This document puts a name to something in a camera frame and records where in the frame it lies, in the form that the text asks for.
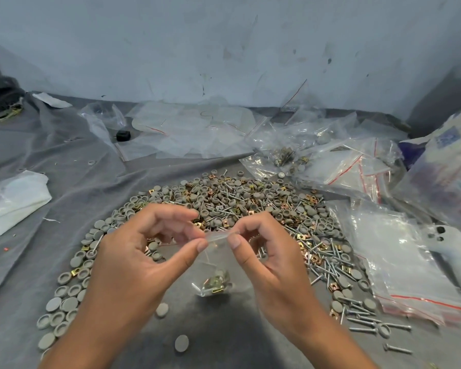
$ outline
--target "white wall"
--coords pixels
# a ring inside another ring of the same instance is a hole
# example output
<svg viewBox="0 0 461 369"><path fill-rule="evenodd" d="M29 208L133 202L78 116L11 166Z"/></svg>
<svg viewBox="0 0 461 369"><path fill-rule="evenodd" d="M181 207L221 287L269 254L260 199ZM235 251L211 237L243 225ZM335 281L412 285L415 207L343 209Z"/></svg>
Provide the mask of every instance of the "white wall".
<svg viewBox="0 0 461 369"><path fill-rule="evenodd" d="M406 119L461 77L461 0L0 0L0 68L26 90L246 106L308 79L319 105Z"/></svg>

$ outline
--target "small bag with hardware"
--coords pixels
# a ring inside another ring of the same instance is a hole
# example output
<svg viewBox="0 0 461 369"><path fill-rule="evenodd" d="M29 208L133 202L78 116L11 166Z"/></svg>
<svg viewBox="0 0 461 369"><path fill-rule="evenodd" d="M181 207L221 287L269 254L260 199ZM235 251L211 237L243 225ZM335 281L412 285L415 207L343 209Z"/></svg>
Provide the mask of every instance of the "small bag with hardware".
<svg viewBox="0 0 461 369"><path fill-rule="evenodd" d="M198 255L188 273L197 295L209 297L246 291L251 282L235 260L227 237L236 230L209 232L208 247Z"/></svg>

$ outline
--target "fingernail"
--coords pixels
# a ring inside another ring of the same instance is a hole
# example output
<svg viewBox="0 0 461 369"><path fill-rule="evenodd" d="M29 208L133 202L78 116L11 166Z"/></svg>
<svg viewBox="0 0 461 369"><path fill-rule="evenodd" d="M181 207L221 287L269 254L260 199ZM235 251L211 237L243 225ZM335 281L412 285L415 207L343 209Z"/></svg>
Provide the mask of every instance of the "fingernail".
<svg viewBox="0 0 461 369"><path fill-rule="evenodd" d="M235 234L229 235L227 237L227 242L229 242L229 246L231 247L232 250L236 249L241 244L241 240Z"/></svg>
<svg viewBox="0 0 461 369"><path fill-rule="evenodd" d="M201 239L197 243L197 251L202 252L208 246L208 242L204 239Z"/></svg>

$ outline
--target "person's left hand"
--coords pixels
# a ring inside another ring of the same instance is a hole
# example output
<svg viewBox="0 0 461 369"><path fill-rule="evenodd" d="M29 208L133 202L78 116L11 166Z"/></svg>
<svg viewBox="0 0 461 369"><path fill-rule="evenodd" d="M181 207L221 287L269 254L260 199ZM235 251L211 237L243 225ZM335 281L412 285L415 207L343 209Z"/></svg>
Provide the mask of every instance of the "person's left hand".
<svg viewBox="0 0 461 369"><path fill-rule="evenodd" d="M197 215L175 204L148 204L105 235L79 312L48 359L62 341L76 339L88 342L93 354L102 347L112 360L153 315L166 290L207 247L205 234L191 223ZM183 246L157 264L144 254L147 239L154 237L163 242L174 238Z"/></svg>

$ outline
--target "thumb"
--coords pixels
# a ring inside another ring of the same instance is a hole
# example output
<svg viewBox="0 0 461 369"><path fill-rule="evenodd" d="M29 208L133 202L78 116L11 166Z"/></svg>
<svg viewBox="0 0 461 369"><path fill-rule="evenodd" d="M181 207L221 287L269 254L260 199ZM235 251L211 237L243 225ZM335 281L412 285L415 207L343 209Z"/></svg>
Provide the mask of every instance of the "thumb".
<svg viewBox="0 0 461 369"><path fill-rule="evenodd" d="M197 238L185 244L165 263L166 279L171 284L176 281L194 263L198 254L208 246L205 238Z"/></svg>
<svg viewBox="0 0 461 369"><path fill-rule="evenodd" d="M235 259L251 282L258 281L265 271L265 266L258 260L251 245L239 234L229 235L227 242L234 253Z"/></svg>

